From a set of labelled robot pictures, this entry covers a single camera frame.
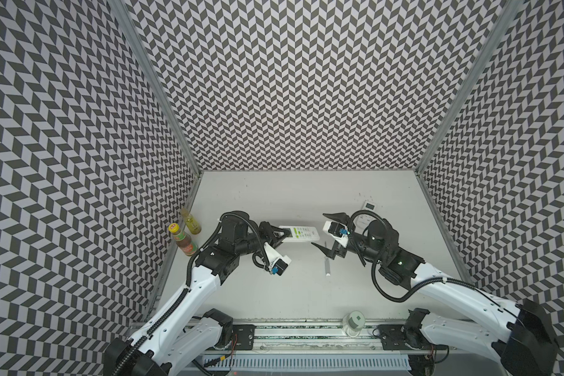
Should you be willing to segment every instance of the sauce bottle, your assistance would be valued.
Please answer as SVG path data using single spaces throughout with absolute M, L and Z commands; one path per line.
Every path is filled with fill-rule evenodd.
M 194 216 L 190 214 L 187 208 L 181 208 L 181 216 L 182 218 L 184 218 L 184 223 L 186 223 L 186 227 L 188 227 L 188 230 L 190 230 L 191 234 L 196 235 L 197 233 L 201 232 L 201 225 L 198 223 L 196 218 L 194 218 Z
M 196 252 L 196 244 L 194 244 L 190 235 L 181 230 L 177 223 L 170 224 L 167 229 L 171 232 L 177 246 L 187 256 L 192 256 Z

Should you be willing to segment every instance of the robotic arm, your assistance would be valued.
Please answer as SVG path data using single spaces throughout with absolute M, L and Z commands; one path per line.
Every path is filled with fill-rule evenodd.
M 269 274 L 282 275 L 291 259 L 275 248 L 289 235 L 290 230 L 268 222 L 261 222 L 257 230 L 256 223 L 241 211 L 222 214 L 209 240 L 190 258 L 185 285 L 126 342 L 116 339 L 107 347 L 104 374 L 177 375 L 191 362 L 202 368 L 194 359 L 208 348 L 230 347 L 233 319 L 223 312 L 212 309 L 188 332 L 185 327 L 194 312 L 236 269 L 244 254 L 252 253 L 255 266 Z
M 358 215 L 375 218 L 363 234 L 353 232 Z M 334 239 L 332 249 L 316 245 L 326 256 L 344 258 L 347 251 L 357 253 L 361 263 L 372 263 L 372 283 L 378 292 L 394 302 L 403 302 L 416 291 L 440 301 L 474 322 L 452 320 L 426 309 L 410 311 L 404 341 L 412 348 L 425 345 L 450 345 L 500 362 L 515 376 L 550 375 L 559 348 L 547 312 L 537 303 L 522 305 L 488 294 L 475 286 L 451 278 L 424 259 L 399 246 L 399 233 L 391 224 L 370 211 L 324 214 L 330 219 L 323 231 Z M 408 290 L 397 298 L 378 284 L 378 274 Z

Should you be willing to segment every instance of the white remote control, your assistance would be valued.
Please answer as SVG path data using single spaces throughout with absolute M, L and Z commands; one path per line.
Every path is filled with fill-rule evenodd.
M 290 236 L 284 238 L 282 243 L 312 242 L 319 240 L 319 234 L 315 227 L 307 226 L 278 226 L 281 229 L 289 229 Z
M 375 204 L 374 202 L 371 201 L 366 201 L 363 203 L 362 206 L 362 210 L 369 210 L 370 212 L 374 212 L 376 214 L 378 214 L 378 212 L 376 211 L 376 209 L 378 208 L 378 205 Z M 371 217 L 370 215 L 358 215 L 357 218 L 355 219 L 354 223 L 355 223 L 355 232 L 357 233 L 363 233 L 363 231 L 368 227 L 368 225 L 370 224 L 370 222 L 374 221 L 374 217 Z

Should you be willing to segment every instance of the white table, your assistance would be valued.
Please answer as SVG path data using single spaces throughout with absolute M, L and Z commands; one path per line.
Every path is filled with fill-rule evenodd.
M 205 172 L 191 212 L 203 226 L 194 235 L 198 246 L 211 235 L 219 216 L 227 211 L 247 212 L 257 224 L 313 226 L 320 244 L 330 248 L 332 237 L 321 229 L 322 213 L 361 209 L 365 200 L 379 205 L 378 213 L 399 232 L 401 247 L 459 278 L 413 171 L 218 171 Z M 292 259 L 284 275 L 257 269 L 250 256 L 197 312 L 217 308 L 235 320 L 340 319 L 359 310 L 368 320 L 405 319 L 409 309 L 422 307 L 449 318 L 462 318 L 451 308 L 421 294 L 393 303 L 378 294 L 370 280 L 370 264 L 361 266 L 356 254 L 330 260 L 331 276 L 324 272 L 324 255 L 309 243 L 289 243 L 278 252 Z M 188 257 L 177 252 L 159 306 L 186 279 Z M 388 293 L 402 296 L 381 275 L 378 283 Z

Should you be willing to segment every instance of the black and white pattern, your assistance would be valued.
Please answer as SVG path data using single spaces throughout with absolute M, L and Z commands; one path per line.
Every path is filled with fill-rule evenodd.
M 412 168 L 505 0 L 125 0 L 203 169 Z
M 100 373 L 191 180 L 103 0 L 0 0 L 0 375 Z
M 563 0 L 526 3 L 424 177 L 474 280 L 543 303 L 564 346 Z

